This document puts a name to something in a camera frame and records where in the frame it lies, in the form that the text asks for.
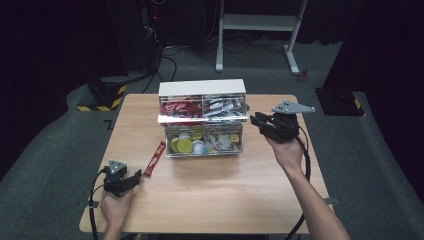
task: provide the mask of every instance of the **wooden table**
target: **wooden table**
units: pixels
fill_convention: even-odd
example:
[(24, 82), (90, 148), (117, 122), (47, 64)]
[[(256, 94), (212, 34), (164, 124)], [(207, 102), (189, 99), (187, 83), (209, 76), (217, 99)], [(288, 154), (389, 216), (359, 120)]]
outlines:
[[(250, 115), (272, 114), (272, 106), (285, 99), (297, 102), (292, 95), (248, 94), (246, 98)], [(127, 163), (131, 176), (140, 168), (144, 171), (159, 142), (165, 140), (158, 113), (157, 95), (127, 95), (100, 168), (114, 159)], [(302, 114), (297, 117), (307, 132)], [(152, 178), (142, 178), (135, 188), (124, 232), (290, 232), (302, 213), (293, 189), (259, 129), (250, 120), (243, 127), (244, 151), (238, 155), (168, 158), (164, 153)], [(311, 183), (326, 198), (327, 189), (311, 143), (309, 154)], [(101, 194), (97, 191), (94, 200), (100, 201)], [(95, 209), (95, 218), (98, 231), (104, 231), (106, 222), (100, 208)], [(91, 232), (88, 209), (80, 229)], [(306, 224), (298, 233), (308, 233)]]

